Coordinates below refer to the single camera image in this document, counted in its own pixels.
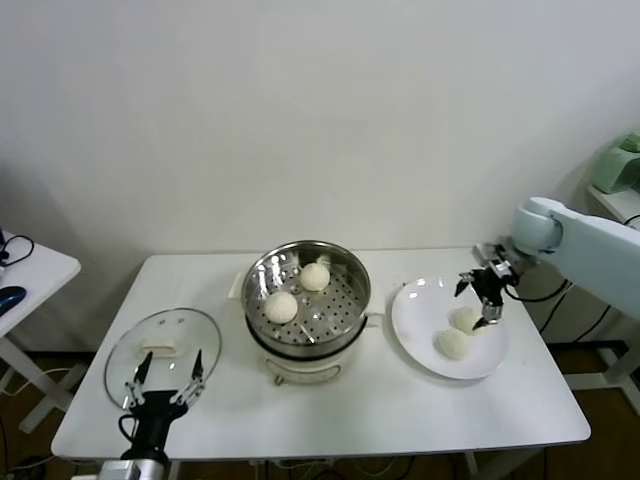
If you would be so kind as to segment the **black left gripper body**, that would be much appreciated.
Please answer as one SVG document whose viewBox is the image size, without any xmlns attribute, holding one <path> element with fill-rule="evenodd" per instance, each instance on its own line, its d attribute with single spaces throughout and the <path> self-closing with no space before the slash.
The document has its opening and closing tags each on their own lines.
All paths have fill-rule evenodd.
<svg viewBox="0 0 640 480">
<path fill-rule="evenodd" d="M 187 404 L 172 404 L 176 391 L 148 391 L 144 403 L 130 408 L 122 416 L 122 422 L 132 420 L 135 425 L 128 433 L 122 427 L 122 435 L 130 442 L 123 458 L 166 458 L 165 445 L 171 424 L 188 412 Z"/>
</svg>

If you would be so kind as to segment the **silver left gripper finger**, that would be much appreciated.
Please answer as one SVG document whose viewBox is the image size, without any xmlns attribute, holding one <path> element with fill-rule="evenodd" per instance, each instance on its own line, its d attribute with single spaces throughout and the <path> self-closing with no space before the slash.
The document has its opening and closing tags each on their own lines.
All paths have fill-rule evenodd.
<svg viewBox="0 0 640 480">
<path fill-rule="evenodd" d="M 191 379 L 187 385 L 171 397 L 172 404 L 193 404 L 204 390 L 204 368 L 202 351 L 199 350 L 193 364 Z"/>
<path fill-rule="evenodd" d="M 144 403 L 143 386 L 152 360 L 153 353 L 148 352 L 144 360 L 135 368 L 133 379 L 125 383 L 127 390 L 124 402 L 125 408 L 137 407 Z"/>
</svg>

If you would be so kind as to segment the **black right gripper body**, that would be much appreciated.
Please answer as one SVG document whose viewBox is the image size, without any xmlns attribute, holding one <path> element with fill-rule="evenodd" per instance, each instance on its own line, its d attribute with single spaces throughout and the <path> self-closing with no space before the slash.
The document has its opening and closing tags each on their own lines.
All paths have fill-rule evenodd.
<svg viewBox="0 0 640 480">
<path fill-rule="evenodd" d="M 469 274 L 471 286 L 482 303 L 502 303 L 504 288 L 516 286 L 519 282 L 519 274 L 506 260 L 492 260 Z"/>
</svg>

